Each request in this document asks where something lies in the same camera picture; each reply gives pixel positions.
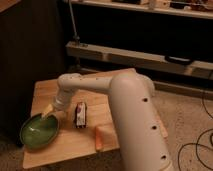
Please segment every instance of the speckled floor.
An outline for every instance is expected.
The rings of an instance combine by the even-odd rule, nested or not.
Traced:
[[[196,142],[205,130],[213,128],[213,119],[205,112],[201,99],[168,92],[157,91],[153,98],[155,106],[169,133],[166,142],[176,170],[178,170],[178,150],[185,143]],[[213,101],[206,101],[206,107],[213,115]],[[210,146],[209,134],[201,142]],[[201,159],[213,167],[212,151],[199,149]],[[21,171],[23,149],[11,144],[0,136],[0,170]],[[195,146],[186,146],[180,156],[182,171],[208,171],[197,160]],[[64,161],[50,166],[28,169],[29,171],[122,171],[122,159],[119,150]]]

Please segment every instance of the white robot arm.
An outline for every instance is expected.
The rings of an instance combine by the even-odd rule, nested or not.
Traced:
[[[98,78],[64,74],[59,77],[58,86],[53,102],[57,110],[67,109],[77,89],[108,95],[126,171],[174,171],[155,119],[151,100],[154,85],[148,77],[131,72]]]

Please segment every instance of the bowl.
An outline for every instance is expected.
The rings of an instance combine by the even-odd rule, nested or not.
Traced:
[[[41,114],[29,118],[22,126],[20,140],[28,149],[47,146],[57,136],[59,123],[54,115],[43,119]]]

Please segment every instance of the black cable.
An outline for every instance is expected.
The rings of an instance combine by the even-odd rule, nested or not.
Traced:
[[[207,80],[210,80],[212,74],[213,74],[213,70],[210,71]],[[203,89],[201,101],[202,101],[202,105],[203,105],[203,108],[204,108],[206,114],[207,114],[209,117],[211,117],[211,118],[213,119],[213,115],[208,111],[208,109],[207,109],[207,107],[206,107],[206,105],[205,105],[205,94],[206,94],[206,90],[207,90],[207,86]],[[199,137],[198,137],[196,143],[187,143],[187,144],[182,145],[182,147],[181,147],[181,148],[179,149],[179,151],[178,151],[178,169],[179,169],[180,171],[181,171],[181,167],[180,167],[180,154],[181,154],[181,151],[182,151],[186,146],[189,146],[189,145],[195,146],[195,149],[196,149],[196,150],[195,150],[195,151],[196,151],[196,157],[197,157],[198,161],[199,161],[205,168],[207,168],[207,169],[213,171],[213,168],[210,167],[210,166],[208,166],[207,164],[205,164],[205,163],[203,162],[203,160],[201,160],[201,158],[200,158],[200,156],[199,156],[199,154],[198,154],[198,146],[203,147],[203,148],[207,148],[208,150],[213,151],[213,148],[210,148],[210,147],[208,147],[208,146],[206,146],[206,145],[203,145],[203,144],[199,144],[199,141],[200,141],[200,139],[202,138],[202,136],[203,136],[204,134],[208,133],[208,132],[211,132],[211,131],[212,131],[212,133],[211,133],[210,136],[209,136],[209,141],[210,141],[211,146],[213,147],[213,129],[208,129],[208,130],[202,132],[202,133],[199,135]]]
[[[182,145],[182,147],[181,147],[180,150],[178,151],[178,169],[179,169],[180,171],[181,171],[181,167],[180,167],[180,154],[181,154],[182,150],[183,150],[186,146],[189,146],[189,145],[200,146],[200,147],[204,147],[204,148],[206,148],[206,149],[208,149],[208,150],[213,151],[213,149],[211,149],[210,147],[205,146],[205,145],[203,145],[203,144],[198,144],[198,143],[187,143],[187,144]]]
[[[213,74],[213,70],[210,71],[207,80],[210,80],[212,74]],[[203,89],[203,93],[202,93],[202,105],[203,105],[203,108],[204,108],[205,112],[207,113],[207,115],[209,115],[209,116],[213,119],[213,116],[212,116],[211,113],[208,111],[208,109],[207,109],[207,107],[206,107],[206,104],[205,104],[206,90],[207,90],[207,86]]]
[[[208,165],[206,165],[206,164],[201,160],[201,158],[200,158],[200,156],[199,156],[199,154],[198,154],[198,148],[197,148],[198,145],[197,145],[197,144],[199,144],[199,141],[200,141],[201,137],[202,137],[204,134],[206,134],[206,133],[208,133],[208,132],[211,132],[211,131],[213,131],[213,129],[208,129],[208,130],[204,131],[202,134],[200,134],[200,136],[199,136],[198,139],[197,139],[196,146],[195,146],[195,149],[196,149],[196,156],[197,156],[198,161],[199,161],[205,168],[207,168],[207,169],[209,169],[209,170],[213,170],[213,168],[210,167],[210,166],[208,166]]]

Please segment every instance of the wooden tabletop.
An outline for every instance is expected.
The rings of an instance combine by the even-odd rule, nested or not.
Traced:
[[[124,69],[101,72],[85,75],[85,77],[112,76],[120,72],[135,72],[135,70]],[[57,89],[57,80],[36,83],[31,111],[32,116],[41,113],[52,102]],[[76,129],[73,125],[74,110],[77,102],[80,101],[84,101],[87,104],[87,128],[85,129]],[[159,116],[156,117],[159,121],[162,135],[166,137],[167,131]],[[72,98],[68,114],[59,113],[57,118],[60,123],[60,130],[58,136],[51,144],[39,150],[24,150],[23,167],[25,169],[97,153],[94,129],[96,126],[99,127],[101,133],[103,151],[119,148],[106,95],[78,90]]]
[[[17,4],[21,0],[0,0],[0,13]]]

